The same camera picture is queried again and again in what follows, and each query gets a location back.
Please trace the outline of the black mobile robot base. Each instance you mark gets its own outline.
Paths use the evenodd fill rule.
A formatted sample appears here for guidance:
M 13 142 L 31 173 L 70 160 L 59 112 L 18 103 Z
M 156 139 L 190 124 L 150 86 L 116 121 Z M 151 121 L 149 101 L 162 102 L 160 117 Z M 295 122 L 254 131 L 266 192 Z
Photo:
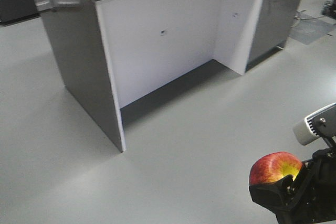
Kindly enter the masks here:
M 335 5 L 336 5 L 336 0 L 325 1 L 321 14 L 324 16 L 336 19 Z

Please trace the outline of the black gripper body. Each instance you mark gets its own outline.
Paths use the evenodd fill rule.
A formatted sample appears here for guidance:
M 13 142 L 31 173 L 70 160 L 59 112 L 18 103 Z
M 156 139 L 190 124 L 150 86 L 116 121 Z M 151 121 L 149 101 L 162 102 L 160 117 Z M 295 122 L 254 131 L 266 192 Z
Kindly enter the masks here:
M 254 203 L 268 209 L 278 223 L 322 223 L 335 220 L 335 152 L 318 150 L 302 161 L 295 179 L 249 185 Z

